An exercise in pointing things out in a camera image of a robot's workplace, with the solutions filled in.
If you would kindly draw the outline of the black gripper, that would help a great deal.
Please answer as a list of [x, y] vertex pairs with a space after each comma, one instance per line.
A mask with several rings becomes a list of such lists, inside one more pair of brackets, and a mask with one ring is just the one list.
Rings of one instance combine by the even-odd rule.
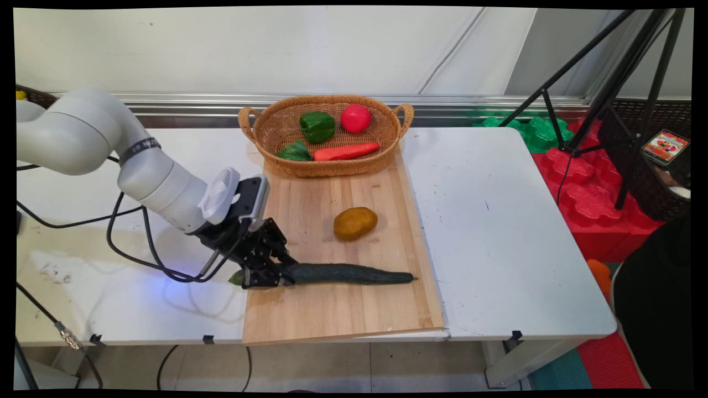
[[245, 290], [270, 289], [282, 281], [279, 265], [258, 252], [260, 243], [268, 256], [284, 267], [298, 264], [286, 248], [285, 235], [272, 218], [228, 219], [222, 224], [205, 225], [195, 232], [195, 237], [213, 251], [206, 267], [214, 265], [219, 255], [238, 262], [243, 270], [241, 287]]

